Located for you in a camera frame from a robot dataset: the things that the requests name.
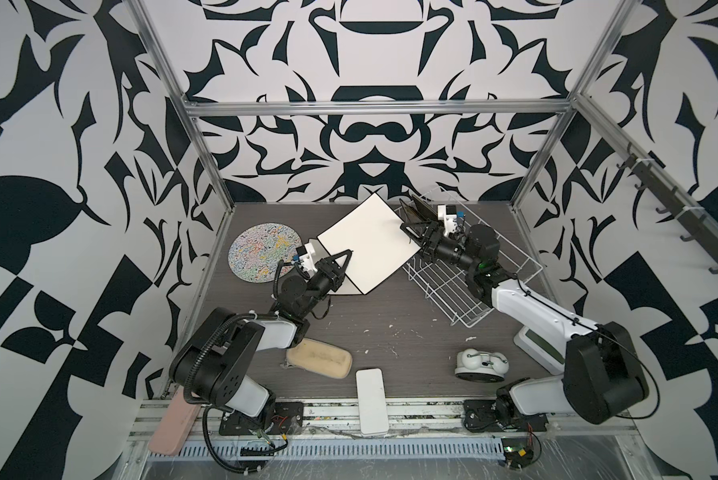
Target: plastic sheet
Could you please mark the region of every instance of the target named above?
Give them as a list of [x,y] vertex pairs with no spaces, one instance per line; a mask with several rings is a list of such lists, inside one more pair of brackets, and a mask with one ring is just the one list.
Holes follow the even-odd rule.
[[[149,460],[144,480],[220,480],[240,478],[212,460]],[[496,461],[477,458],[420,458],[407,460],[272,460],[254,478],[260,480],[623,480],[632,475],[614,436],[557,436],[542,443],[542,456],[521,472]]]

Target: gray tabletop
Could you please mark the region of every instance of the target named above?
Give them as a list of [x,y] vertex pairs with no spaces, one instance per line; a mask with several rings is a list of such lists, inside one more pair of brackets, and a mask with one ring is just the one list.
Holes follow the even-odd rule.
[[[239,280],[229,268],[231,242],[250,226],[278,222],[291,226],[304,241],[316,238],[355,207],[341,204],[239,204],[215,268],[199,320],[217,306],[235,312],[268,311],[271,283]],[[523,246],[516,221],[506,204],[469,205],[514,244]],[[539,281],[530,286],[542,293]],[[321,314],[322,305],[317,306]],[[454,375],[458,352],[466,348],[501,352],[510,370],[506,380],[540,378],[548,373],[513,343],[521,324],[493,311],[467,329],[450,326],[441,310],[425,300],[423,291],[397,271],[368,295],[333,296],[329,315],[311,318],[308,338],[348,350],[354,357],[351,373],[342,380],[329,379],[300,369],[283,370],[284,350],[258,352],[248,375],[272,389],[277,397],[356,397],[354,372],[380,368],[387,397],[491,395],[502,384],[466,382]]]

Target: black cable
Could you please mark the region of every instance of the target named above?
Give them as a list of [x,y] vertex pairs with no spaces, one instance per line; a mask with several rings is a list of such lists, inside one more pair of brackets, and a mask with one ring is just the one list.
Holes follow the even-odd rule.
[[212,442],[210,441],[210,432],[209,428],[207,427],[207,414],[210,410],[212,410],[212,407],[206,407],[205,412],[201,415],[201,434],[205,437],[205,445],[207,446],[207,451],[209,452],[212,459],[215,460],[215,463],[221,466],[221,468],[228,472],[238,473],[240,475],[244,475],[246,472],[256,473],[257,470],[249,471],[248,468],[233,466],[230,463],[226,462],[226,460],[224,460],[223,458],[220,458],[218,452],[216,452],[215,449],[212,447]]
[[535,456],[535,447],[533,447],[533,459],[530,463],[527,464],[527,466],[531,466],[533,463],[537,463],[537,461],[540,459],[540,456],[543,454],[543,445],[540,442],[540,438],[535,435],[535,432],[530,432],[529,435],[535,437],[535,439],[538,441],[538,456]]
[[623,416],[623,415],[614,415],[615,417],[624,418],[626,420],[645,420],[647,418],[652,417],[658,411],[658,408],[660,408],[660,387],[658,386],[658,381],[655,380],[654,375],[652,375],[652,371],[644,364],[644,362],[642,362],[641,359],[639,359],[639,357],[636,355],[635,352],[632,352],[631,350],[625,348],[625,346],[623,346],[623,344],[621,342],[618,342],[617,340],[606,336],[604,333],[602,333],[596,329],[593,329],[588,325],[582,324],[581,322],[565,315],[564,312],[560,312],[560,311],[556,310],[556,308],[549,305],[547,302],[540,300],[538,297],[534,296],[532,293],[530,293],[524,289],[524,287],[522,286],[522,282],[519,280],[519,276],[517,274],[513,274],[512,278],[517,281],[517,283],[519,284],[519,289],[521,289],[521,291],[524,293],[525,296],[528,296],[529,298],[535,300],[536,302],[541,303],[544,306],[547,306],[549,309],[553,310],[554,312],[557,312],[559,315],[563,316],[565,319],[569,320],[573,324],[580,325],[581,327],[594,332],[596,335],[602,337],[603,339],[613,342],[615,345],[619,346],[624,352],[628,353],[631,357],[633,357],[634,360],[639,362],[639,365],[641,365],[642,368],[647,371],[649,378],[652,379],[652,383],[654,384],[654,394],[657,396],[657,398],[655,399],[655,404],[654,404],[654,408],[652,408],[652,411],[650,413],[648,413],[647,415],[639,416],[639,417],[627,417],[627,416]]
[[[463,419],[463,426],[464,426],[464,427],[466,426],[466,420],[469,418],[470,415],[473,414],[473,417],[474,417],[474,418],[475,418],[475,417],[478,417],[476,410],[474,410],[473,408],[468,408],[468,409],[465,411],[465,414],[466,414],[466,417]],[[468,427],[466,427],[466,430],[468,430],[468,431],[471,432],[471,433],[484,433],[484,432],[487,431],[487,428],[488,428],[488,427],[491,427],[491,426],[493,426],[493,425],[496,425],[497,423],[498,423],[498,421],[496,420],[496,421],[494,421],[494,422],[490,422],[490,423],[488,423],[488,424],[486,424],[486,425],[480,426],[479,428],[468,428]]]
[[[215,463],[217,463],[221,468],[228,472],[232,473],[238,473],[240,475],[247,475],[250,473],[258,473],[260,472],[264,466],[268,464],[268,462],[264,463],[263,466],[258,467],[255,470],[250,470],[249,467],[239,467],[239,466],[233,466],[230,463],[228,463],[226,460],[221,458],[220,455],[218,455],[218,452],[215,451],[215,449],[212,447],[212,441],[210,440],[210,431],[209,427],[207,426],[207,416],[209,414],[209,411],[213,408],[216,408],[214,406],[208,406],[205,408],[204,413],[201,415],[201,435],[205,438],[205,446],[207,446],[207,451],[209,452],[210,456],[213,460],[215,460]],[[287,440],[286,436],[283,436],[285,438],[284,445],[280,445],[278,447],[270,448],[268,450],[264,450],[262,452],[258,452],[252,448],[240,448],[239,452],[240,454],[242,452],[253,452],[253,453],[259,453],[259,456],[268,456],[268,455],[274,455],[277,452],[280,452],[287,448],[290,445],[290,442]]]
[[279,300],[279,275],[281,275],[281,268],[290,265],[292,264],[284,260],[279,260],[279,263],[276,264],[276,272],[274,273],[274,300]]
[[324,315],[322,315],[322,316],[316,316],[316,314],[314,313],[313,310],[311,311],[311,314],[314,316],[314,318],[316,318],[316,320],[324,320],[325,317],[327,316],[327,314],[330,312],[330,305],[332,305],[332,297],[331,297],[331,296],[329,296],[329,297],[327,298],[327,309],[325,310],[325,314],[324,314]]
[[308,282],[311,279],[311,277],[309,277],[308,274],[303,270],[301,264],[293,263],[292,267],[295,269],[295,272],[297,272],[297,274],[301,276],[303,280]]

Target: black and white wallpaper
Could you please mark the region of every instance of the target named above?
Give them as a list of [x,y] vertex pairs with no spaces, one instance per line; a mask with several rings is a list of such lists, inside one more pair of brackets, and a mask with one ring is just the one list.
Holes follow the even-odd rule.
[[510,200],[554,114],[204,117],[235,201]]
[[563,98],[617,0],[146,4],[187,98],[228,102]]
[[[644,0],[593,98],[718,220],[718,0]],[[718,275],[577,116],[522,205],[562,304],[631,332],[661,406],[639,431],[661,465],[718,479]],[[645,415],[654,395],[632,409]]]
[[120,0],[0,0],[0,478],[107,478],[224,208]]

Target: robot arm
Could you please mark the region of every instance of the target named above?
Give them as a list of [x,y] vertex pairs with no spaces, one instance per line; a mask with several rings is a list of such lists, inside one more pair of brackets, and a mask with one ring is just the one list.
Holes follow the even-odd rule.
[[[445,223],[431,214],[433,208],[420,198],[413,199],[415,206],[403,204],[403,210],[415,221],[402,223],[401,229],[421,247],[421,257],[458,266],[465,272],[469,293],[514,317],[565,356],[564,376],[512,386],[511,399],[521,413],[574,410],[585,420],[599,424],[649,395],[625,328],[616,322],[602,326],[580,318],[533,292],[498,263],[500,244],[492,228],[474,225],[467,234],[452,238],[445,234]],[[473,361],[469,355],[473,352],[459,356],[460,373],[466,372],[466,364]],[[489,361],[500,366],[494,359]],[[473,363],[477,368],[482,365]]]
[[277,288],[280,262],[276,300],[268,313],[213,310],[170,366],[170,377],[184,387],[186,401],[234,409],[258,426],[268,425],[275,395],[246,375],[252,357],[260,350],[289,349],[300,343],[309,327],[306,315],[331,290],[340,288],[350,260],[350,250],[323,258],[309,269],[308,281],[292,275],[282,282],[281,290]]
[[[597,328],[593,320],[544,299],[520,280],[508,279],[492,288],[492,306],[520,321],[564,355],[567,342],[576,335],[587,335]],[[573,323],[568,318],[576,319]]]

